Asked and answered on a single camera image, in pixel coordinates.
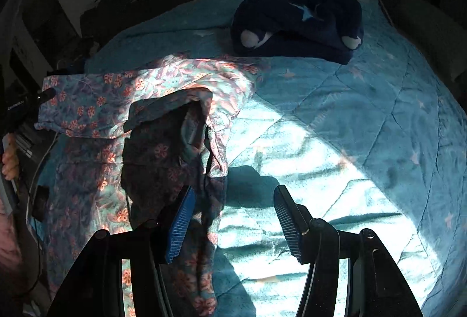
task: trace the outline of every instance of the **black device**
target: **black device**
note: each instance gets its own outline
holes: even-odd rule
[[[7,133],[15,132],[31,111],[38,109],[41,104],[54,97],[55,89],[49,88],[36,95],[27,94],[14,101],[6,103],[5,109],[1,111],[0,117],[1,138],[3,138]],[[0,155],[3,154],[4,148],[2,143],[0,144]],[[9,215],[16,210],[19,201],[12,182],[5,179],[5,176],[1,173],[2,168],[3,163],[0,162],[0,199],[3,203],[5,213]]]
[[[295,204],[284,185],[274,191],[274,207],[291,254],[301,264],[310,263],[297,317],[333,317],[339,258],[349,260],[346,317],[423,317],[372,230],[336,230]],[[67,274],[47,317],[124,317],[121,259],[131,260],[136,317],[173,317],[160,265],[179,254],[193,208],[194,191],[185,187],[157,221],[114,235],[98,230]]]

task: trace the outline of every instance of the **quilted bedspread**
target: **quilted bedspread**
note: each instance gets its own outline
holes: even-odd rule
[[[232,54],[241,1],[180,5],[120,33],[86,70],[125,71],[181,51]],[[288,251],[272,204],[277,184],[340,230],[375,230],[426,317],[444,315],[465,287],[467,117],[378,1],[358,1],[365,39],[347,66],[268,58],[264,84],[233,124],[212,275],[218,316],[295,315],[308,268]],[[345,298],[342,261],[336,316]]]

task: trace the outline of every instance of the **floral shirt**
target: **floral shirt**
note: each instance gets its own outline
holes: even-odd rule
[[[57,95],[41,106],[36,127],[71,137],[45,221],[53,295],[96,230],[124,232],[155,218],[190,184],[195,213],[170,273],[201,316],[214,313],[226,144],[232,120],[262,79],[256,65],[239,61],[169,55],[145,66],[150,69],[45,78],[43,89]],[[133,316],[129,263],[122,274]]]

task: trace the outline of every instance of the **bed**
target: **bed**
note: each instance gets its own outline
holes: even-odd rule
[[[178,52],[232,55],[229,27],[241,1],[196,0],[130,27],[87,61],[86,73],[129,71]],[[445,315],[466,284],[467,117],[378,0],[358,1],[365,38],[349,65],[270,58],[234,121],[213,263],[217,316],[295,315],[308,268],[282,235],[272,205],[278,184],[340,230],[375,230],[425,316]],[[113,35],[101,33],[101,42]],[[41,174],[51,189],[68,139],[60,137]],[[343,261],[336,316],[345,297]]]

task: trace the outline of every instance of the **leaf pattern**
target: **leaf pattern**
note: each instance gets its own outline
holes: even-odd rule
[[[226,144],[232,120],[261,75],[251,60],[169,55],[152,61],[153,69],[44,79],[43,89],[53,86],[58,96],[41,106],[36,128],[69,136],[45,217],[52,295],[96,230],[115,234],[156,218],[191,184],[200,211],[169,270],[200,316],[214,313],[212,263],[226,199]],[[125,123],[130,132],[123,131]],[[125,308],[134,315],[129,261],[122,266]]]

